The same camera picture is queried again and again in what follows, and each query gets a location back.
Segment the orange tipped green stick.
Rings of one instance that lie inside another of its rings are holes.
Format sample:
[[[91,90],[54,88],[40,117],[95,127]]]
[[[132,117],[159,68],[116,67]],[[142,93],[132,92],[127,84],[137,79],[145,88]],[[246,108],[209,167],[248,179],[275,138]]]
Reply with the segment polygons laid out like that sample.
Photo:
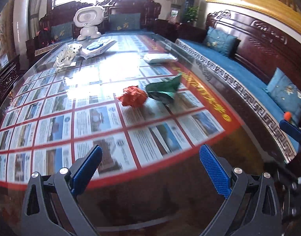
[[[283,115],[283,119],[287,122],[289,122],[290,124],[295,124],[292,114],[289,111],[286,111]]]

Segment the blue embroidered cushion near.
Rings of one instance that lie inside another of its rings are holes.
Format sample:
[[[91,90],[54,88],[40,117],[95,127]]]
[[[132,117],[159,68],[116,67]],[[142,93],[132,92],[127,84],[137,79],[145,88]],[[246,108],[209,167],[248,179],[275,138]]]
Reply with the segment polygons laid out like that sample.
[[[301,119],[301,91],[282,70],[277,68],[264,91],[282,109],[290,112],[294,124]]]

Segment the blue embroidered cushion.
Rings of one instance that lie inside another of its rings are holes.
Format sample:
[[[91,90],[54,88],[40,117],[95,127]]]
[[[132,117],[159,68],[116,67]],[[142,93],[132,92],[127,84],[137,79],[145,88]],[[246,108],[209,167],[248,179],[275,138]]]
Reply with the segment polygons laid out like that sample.
[[[301,91],[282,70],[277,68],[264,91],[282,109],[290,112],[294,124],[301,119]]]
[[[207,35],[203,40],[203,45],[227,57],[232,54],[237,44],[237,37],[213,27],[208,28]]]

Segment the long carved wooden sofa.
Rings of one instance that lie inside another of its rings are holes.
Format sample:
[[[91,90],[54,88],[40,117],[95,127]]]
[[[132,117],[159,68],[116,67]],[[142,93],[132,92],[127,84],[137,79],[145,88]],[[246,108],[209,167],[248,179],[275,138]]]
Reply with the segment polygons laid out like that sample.
[[[209,28],[236,38],[228,56],[204,46]],[[176,44],[235,90],[271,134],[286,162],[295,158],[298,144],[279,128],[283,110],[264,90],[280,69],[301,96],[301,43],[260,19],[222,10],[208,14],[205,29],[178,25]]]

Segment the blue embroidered cushion far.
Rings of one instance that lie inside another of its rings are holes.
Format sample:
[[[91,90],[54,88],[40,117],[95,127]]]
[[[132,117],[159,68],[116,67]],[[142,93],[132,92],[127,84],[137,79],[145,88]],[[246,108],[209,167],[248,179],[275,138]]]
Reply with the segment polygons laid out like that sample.
[[[213,27],[208,28],[207,35],[203,40],[203,45],[227,57],[232,54],[237,44],[237,37]]]

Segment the dark green foil wrapper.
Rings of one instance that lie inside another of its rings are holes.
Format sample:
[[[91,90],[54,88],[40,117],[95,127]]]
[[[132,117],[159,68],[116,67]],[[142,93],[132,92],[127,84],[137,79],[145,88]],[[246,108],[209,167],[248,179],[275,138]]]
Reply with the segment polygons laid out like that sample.
[[[150,83],[146,85],[145,91],[149,98],[160,101],[163,104],[171,104],[174,103],[180,82],[181,75],[177,75],[168,81]]]

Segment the dark wooden side cabinet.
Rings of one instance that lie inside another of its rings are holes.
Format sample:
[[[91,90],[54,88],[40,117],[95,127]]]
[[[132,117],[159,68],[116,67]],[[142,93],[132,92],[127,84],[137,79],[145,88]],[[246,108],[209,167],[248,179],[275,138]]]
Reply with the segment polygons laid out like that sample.
[[[0,106],[13,88],[16,80],[19,78],[19,57],[20,56],[17,55],[0,71]]]

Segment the crumpled red paper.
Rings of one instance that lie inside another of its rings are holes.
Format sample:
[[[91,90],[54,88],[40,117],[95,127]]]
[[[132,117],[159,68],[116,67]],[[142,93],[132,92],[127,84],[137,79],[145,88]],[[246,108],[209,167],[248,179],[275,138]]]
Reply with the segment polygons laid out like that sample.
[[[147,98],[147,93],[138,86],[129,86],[123,89],[123,94],[117,99],[124,107],[131,106],[133,108],[140,108],[144,105]]]

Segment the white crumpled spotted bag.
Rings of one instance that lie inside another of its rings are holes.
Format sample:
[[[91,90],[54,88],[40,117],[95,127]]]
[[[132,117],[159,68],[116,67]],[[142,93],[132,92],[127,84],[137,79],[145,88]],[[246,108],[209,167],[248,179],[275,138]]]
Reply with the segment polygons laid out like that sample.
[[[63,69],[64,67],[71,66],[74,58],[79,54],[80,50],[83,48],[82,44],[72,43],[65,44],[55,59],[53,67],[56,71]]]

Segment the green potted plant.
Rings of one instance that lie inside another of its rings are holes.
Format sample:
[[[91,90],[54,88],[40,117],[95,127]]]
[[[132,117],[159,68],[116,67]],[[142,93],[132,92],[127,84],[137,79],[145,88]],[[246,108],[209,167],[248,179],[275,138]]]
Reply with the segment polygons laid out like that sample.
[[[199,14],[199,7],[197,6],[188,7],[185,11],[183,22],[193,24],[194,22],[197,21],[198,14]]]

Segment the white flat tissue pack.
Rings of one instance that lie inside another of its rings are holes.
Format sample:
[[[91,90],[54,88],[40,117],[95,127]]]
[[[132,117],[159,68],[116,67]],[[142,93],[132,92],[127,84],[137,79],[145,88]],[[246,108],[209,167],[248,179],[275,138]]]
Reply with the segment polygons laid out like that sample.
[[[178,61],[175,56],[168,53],[147,53],[144,55],[143,59],[149,64]]]

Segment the white blue plastic package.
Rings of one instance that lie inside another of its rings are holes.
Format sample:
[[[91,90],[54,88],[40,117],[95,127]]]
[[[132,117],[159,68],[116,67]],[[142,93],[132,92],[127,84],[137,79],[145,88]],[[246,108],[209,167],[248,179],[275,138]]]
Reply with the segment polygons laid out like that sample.
[[[82,48],[79,52],[79,56],[86,60],[95,56],[102,55],[116,43],[117,41],[111,38],[102,41],[95,41],[88,45],[86,48]]]

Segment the teal cushion back left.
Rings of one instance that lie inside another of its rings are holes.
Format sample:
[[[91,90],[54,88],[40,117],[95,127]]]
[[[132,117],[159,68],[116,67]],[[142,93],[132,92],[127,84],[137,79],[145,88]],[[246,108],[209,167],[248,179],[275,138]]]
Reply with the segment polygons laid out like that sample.
[[[72,22],[51,27],[51,38],[55,42],[71,39],[72,36]]]

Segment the teal cushion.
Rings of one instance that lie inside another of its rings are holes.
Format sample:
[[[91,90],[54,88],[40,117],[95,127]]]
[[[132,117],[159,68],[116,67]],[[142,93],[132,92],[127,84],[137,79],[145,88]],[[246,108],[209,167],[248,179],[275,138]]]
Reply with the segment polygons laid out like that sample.
[[[128,31],[140,29],[140,13],[111,14],[109,16],[110,31]]]
[[[72,22],[51,27],[51,38],[55,42],[71,39],[72,36]]]

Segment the teal cushion back right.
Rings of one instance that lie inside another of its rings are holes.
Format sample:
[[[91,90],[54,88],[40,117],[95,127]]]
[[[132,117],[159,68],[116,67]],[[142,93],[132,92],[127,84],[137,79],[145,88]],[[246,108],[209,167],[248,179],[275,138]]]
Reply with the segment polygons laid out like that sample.
[[[128,31],[140,29],[140,13],[111,14],[109,16],[110,31]]]

